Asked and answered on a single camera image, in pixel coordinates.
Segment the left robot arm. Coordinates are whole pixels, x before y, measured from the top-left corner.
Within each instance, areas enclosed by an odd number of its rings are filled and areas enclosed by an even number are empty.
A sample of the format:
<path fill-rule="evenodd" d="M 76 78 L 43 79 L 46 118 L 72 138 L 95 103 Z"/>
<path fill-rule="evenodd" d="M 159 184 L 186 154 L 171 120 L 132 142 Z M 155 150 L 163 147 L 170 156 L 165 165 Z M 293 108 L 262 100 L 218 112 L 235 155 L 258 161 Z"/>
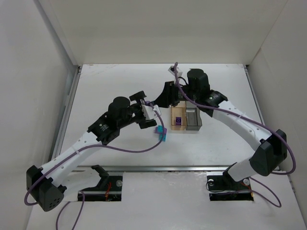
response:
<path fill-rule="evenodd" d="M 122 128 L 133 123 L 141 129 L 157 124 L 156 119 L 161 117 L 159 106 L 144 98 L 143 91 L 129 98 L 116 97 L 108 110 L 64 153 L 40 167 L 31 166 L 26 171 L 24 203 L 29 206 L 27 199 L 32 196 L 33 204 L 48 212 L 70 193 L 103 184 L 108 174 L 98 165 L 79 175 L 71 172 L 101 148 L 110 148 L 109 143 L 119 136 Z"/>

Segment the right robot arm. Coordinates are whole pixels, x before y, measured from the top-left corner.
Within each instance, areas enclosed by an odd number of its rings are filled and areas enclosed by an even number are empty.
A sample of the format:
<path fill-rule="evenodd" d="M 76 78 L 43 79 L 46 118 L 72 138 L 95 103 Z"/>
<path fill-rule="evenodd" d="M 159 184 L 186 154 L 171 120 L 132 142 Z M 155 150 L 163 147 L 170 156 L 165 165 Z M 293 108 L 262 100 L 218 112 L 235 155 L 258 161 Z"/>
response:
<path fill-rule="evenodd" d="M 280 129 L 270 131 L 263 124 L 244 116 L 225 95 L 210 88 L 208 75 L 203 70 L 190 69 L 186 85 L 180 85 L 177 67 L 171 66 L 169 72 L 175 79 L 165 83 L 154 104 L 168 108 L 181 101 L 190 102 L 228 126 L 255 151 L 251 157 L 231 165 L 223 173 L 225 178 L 239 182 L 256 174 L 268 176 L 287 158 L 286 134 Z"/>

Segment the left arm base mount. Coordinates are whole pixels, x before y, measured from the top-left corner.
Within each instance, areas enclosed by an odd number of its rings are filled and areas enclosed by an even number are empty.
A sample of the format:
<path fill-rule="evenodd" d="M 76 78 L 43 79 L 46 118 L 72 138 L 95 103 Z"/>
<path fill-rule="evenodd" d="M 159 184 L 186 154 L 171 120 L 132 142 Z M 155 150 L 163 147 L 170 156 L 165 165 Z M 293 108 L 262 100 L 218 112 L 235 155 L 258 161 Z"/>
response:
<path fill-rule="evenodd" d="M 122 199 L 123 173 L 108 172 L 100 165 L 91 167 L 99 175 L 97 185 L 84 188 L 85 201 L 119 202 Z"/>

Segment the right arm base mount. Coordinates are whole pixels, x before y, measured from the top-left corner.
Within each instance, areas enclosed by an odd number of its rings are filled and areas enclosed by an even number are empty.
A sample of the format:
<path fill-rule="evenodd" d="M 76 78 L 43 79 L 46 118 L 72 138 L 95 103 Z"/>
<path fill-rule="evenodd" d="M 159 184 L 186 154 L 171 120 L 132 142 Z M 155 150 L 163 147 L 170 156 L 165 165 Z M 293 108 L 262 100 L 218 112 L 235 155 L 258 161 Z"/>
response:
<path fill-rule="evenodd" d="M 207 175 L 206 189 L 210 201 L 254 201 L 248 178 L 236 182 L 223 175 Z"/>

